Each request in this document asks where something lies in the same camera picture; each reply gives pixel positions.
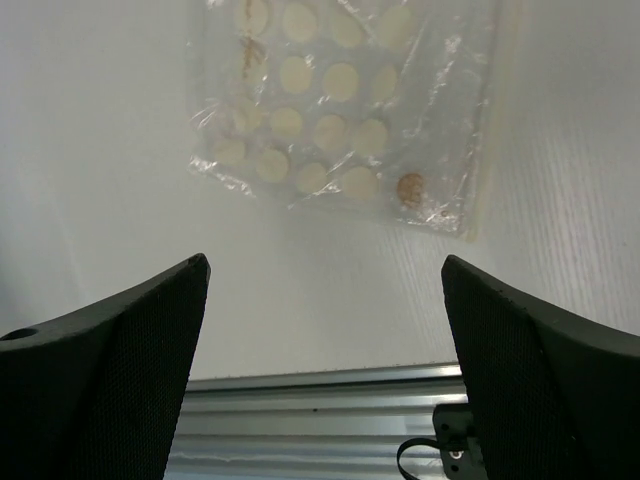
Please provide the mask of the clear dotted zip top bag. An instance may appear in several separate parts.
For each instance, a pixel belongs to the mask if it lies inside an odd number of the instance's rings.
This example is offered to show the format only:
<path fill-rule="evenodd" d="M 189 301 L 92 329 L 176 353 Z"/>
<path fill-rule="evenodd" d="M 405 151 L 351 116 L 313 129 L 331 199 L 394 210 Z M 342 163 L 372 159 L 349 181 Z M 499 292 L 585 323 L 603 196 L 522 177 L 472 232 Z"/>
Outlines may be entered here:
<path fill-rule="evenodd" d="M 510 1 L 192 1 L 191 171 L 463 237 Z"/>

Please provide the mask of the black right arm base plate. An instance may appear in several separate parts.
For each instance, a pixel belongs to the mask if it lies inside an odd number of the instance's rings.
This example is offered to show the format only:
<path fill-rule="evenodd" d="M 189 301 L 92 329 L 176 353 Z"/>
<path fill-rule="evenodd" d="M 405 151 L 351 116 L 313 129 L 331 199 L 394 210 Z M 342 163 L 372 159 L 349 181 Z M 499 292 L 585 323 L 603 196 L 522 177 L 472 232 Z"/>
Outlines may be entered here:
<path fill-rule="evenodd" d="M 424 447 L 439 452 L 447 479 L 483 479 L 488 475 L 473 414 L 468 403 L 439 404 L 432 414 L 433 437 L 414 437 L 401 443 L 396 451 L 396 466 L 403 479 L 418 479 L 402 466 L 402 456 L 412 448 Z"/>

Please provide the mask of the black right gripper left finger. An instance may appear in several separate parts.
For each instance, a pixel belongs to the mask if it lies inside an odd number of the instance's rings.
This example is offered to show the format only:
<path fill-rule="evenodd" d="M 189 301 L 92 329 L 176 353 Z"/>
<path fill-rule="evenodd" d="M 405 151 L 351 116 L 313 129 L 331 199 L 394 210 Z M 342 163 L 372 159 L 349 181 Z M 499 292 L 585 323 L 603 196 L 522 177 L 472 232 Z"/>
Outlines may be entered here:
<path fill-rule="evenodd" d="M 207 299 L 194 255 L 1 339 L 5 479 L 164 476 Z"/>

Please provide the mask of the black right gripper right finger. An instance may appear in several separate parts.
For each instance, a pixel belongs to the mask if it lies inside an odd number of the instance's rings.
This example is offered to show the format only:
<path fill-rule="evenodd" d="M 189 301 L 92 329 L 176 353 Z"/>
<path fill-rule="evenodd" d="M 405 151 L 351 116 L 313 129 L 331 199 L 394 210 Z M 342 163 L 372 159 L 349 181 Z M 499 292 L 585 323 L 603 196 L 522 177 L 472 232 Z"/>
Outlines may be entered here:
<path fill-rule="evenodd" d="M 492 479 L 635 479 L 639 339 L 450 256 L 444 302 Z"/>

